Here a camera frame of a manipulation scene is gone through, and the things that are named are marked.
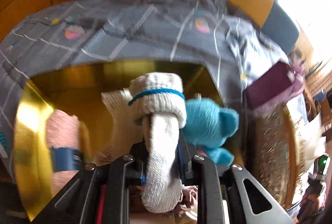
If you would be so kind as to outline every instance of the white cloth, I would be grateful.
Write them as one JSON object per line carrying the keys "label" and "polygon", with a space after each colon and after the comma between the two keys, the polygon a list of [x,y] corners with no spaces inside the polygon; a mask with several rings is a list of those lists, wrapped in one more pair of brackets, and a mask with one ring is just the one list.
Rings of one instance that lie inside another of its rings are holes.
{"label": "white cloth", "polygon": [[112,115],[113,130],[110,141],[96,154],[97,166],[112,163],[124,154],[129,154],[133,144],[143,140],[143,127],[137,126],[130,113],[128,102],[132,99],[128,89],[102,93],[102,101]]}
{"label": "white cloth", "polygon": [[326,137],[322,137],[321,115],[299,129],[303,145],[304,170],[307,171],[314,160],[325,153]]}
{"label": "white cloth", "polygon": [[[138,93],[157,88],[183,92],[181,78],[172,73],[153,72],[132,81],[129,90]],[[143,119],[149,151],[146,184],[142,193],[145,208],[154,213],[172,211],[182,201],[182,184],[175,160],[179,128],[186,123],[184,99],[176,94],[145,95],[131,106],[135,119]]]}

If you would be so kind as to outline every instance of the window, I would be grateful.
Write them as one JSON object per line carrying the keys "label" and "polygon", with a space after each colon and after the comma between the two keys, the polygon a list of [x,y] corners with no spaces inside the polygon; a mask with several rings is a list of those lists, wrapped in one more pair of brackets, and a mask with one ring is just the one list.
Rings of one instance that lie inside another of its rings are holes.
{"label": "window", "polygon": [[314,60],[329,60],[332,57],[332,0],[279,0],[279,3],[308,37]]}

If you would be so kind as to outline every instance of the bed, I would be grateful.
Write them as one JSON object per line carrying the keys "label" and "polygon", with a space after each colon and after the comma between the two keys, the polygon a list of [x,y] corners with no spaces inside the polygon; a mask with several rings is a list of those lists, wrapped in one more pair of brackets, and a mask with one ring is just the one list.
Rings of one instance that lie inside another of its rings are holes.
{"label": "bed", "polygon": [[[79,0],[28,16],[0,45],[0,122],[8,147],[13,145],[16,109],[27,79],[70,65],[123,58],[201,63],[223,103],[241,113],[243,89],[288,58],[250,22],[228,15],[226,3]],[[84,32],[75,40],[68,37],[73,27]],[[3,159],[14,177],[10,160]]]}

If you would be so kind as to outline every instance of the pink towel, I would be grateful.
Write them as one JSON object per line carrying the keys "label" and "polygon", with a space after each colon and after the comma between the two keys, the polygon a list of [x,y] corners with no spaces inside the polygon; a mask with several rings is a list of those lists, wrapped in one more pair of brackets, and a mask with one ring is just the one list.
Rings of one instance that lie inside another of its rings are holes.
{"label": "pink towel", "polygon": [[[55,110],[46,122],[46,143],[49,148],[79,150],[79,120],[61,110]],[[53,173],[51,191],[56,195],[77,174],[78,170]]]}

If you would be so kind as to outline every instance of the blue label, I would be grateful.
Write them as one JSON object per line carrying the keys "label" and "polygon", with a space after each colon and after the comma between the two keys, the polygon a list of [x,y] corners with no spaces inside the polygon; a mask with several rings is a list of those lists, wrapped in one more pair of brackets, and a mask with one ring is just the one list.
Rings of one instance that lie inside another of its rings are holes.
{"label": "blue label", "polygon": [[53,171],[80,170],[82,168],[82,153],[70,148],[52,148]]}

